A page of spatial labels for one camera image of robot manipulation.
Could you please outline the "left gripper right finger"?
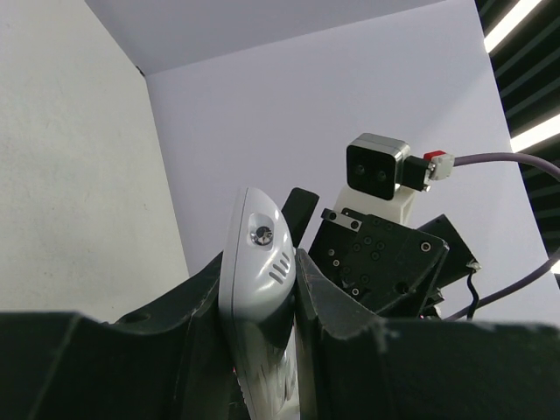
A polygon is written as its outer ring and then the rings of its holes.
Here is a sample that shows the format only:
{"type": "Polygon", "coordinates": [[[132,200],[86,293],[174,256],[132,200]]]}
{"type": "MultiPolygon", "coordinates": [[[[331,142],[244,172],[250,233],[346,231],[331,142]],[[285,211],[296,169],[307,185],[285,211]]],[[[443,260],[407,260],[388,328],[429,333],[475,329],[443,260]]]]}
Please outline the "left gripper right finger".
{"type": "Polygon", "coordinates": [[[303,419],[556,419],[553,325],[381,318],[297,252],[303,419]]]}

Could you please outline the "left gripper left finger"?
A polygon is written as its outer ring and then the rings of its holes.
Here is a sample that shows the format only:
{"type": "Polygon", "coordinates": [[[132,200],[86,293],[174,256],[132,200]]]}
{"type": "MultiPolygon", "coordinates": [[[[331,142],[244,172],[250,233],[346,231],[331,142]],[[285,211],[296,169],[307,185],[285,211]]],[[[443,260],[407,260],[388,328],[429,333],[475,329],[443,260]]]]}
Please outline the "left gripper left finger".
{"type": "Polygon", "coordinates": [[[225,419],[233,365],[221,259],[114,323],[78,312],[1,316],[4,419],[225,419]]]}

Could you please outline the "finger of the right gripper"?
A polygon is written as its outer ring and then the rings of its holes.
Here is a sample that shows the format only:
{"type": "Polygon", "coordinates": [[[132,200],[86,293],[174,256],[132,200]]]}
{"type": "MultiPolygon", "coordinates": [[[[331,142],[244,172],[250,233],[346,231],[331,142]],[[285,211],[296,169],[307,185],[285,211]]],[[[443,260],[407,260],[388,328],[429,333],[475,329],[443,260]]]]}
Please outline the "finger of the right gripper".
{"type": "Polygon", "coordinates": [[[319,196],[315,192],[294,187],[283,204],[282,214],[288,225],[293,247],[296,249],[303,240],[318,202],[319,196]]]}

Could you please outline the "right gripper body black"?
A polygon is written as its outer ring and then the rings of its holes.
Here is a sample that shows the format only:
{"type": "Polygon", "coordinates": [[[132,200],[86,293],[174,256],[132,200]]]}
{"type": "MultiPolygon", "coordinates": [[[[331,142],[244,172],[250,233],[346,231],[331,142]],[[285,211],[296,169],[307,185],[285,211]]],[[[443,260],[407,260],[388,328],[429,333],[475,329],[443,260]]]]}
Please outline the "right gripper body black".
{"type": "Polygon", "coordinates": [[[323,275],[386,318],[421,318],[449,252],[436,236],[375,215],[324,209],[309,250],[323,275]]]}

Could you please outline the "white remote control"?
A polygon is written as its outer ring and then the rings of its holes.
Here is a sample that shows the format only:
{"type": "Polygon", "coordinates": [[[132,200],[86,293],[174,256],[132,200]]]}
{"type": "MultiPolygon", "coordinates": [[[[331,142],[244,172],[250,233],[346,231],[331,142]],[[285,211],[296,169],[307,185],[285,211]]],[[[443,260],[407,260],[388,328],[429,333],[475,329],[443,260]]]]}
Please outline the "white remote control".
{"type": "Polygon", "coordinates": [[[286,219],[262,190],[242,188],[223,249],[219,313],[253,419],[275,419],[297,390],[295,248],[286,219]]]}

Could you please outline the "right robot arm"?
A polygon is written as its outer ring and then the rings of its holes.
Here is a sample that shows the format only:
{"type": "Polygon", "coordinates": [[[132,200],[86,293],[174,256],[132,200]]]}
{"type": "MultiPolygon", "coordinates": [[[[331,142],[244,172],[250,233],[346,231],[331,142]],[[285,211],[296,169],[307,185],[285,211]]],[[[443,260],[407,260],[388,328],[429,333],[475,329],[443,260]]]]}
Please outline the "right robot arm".
{"type": "Polygon", "coordinates": [[[437,318],[443,288],[480,265],[445,215],[408,227],[412,201],[408,188],[386,201],[343,187],[297,263],[297,315],[312,308],[318,279],[332,287],[336,303],[351,298],[384,318],[437,318]]]}

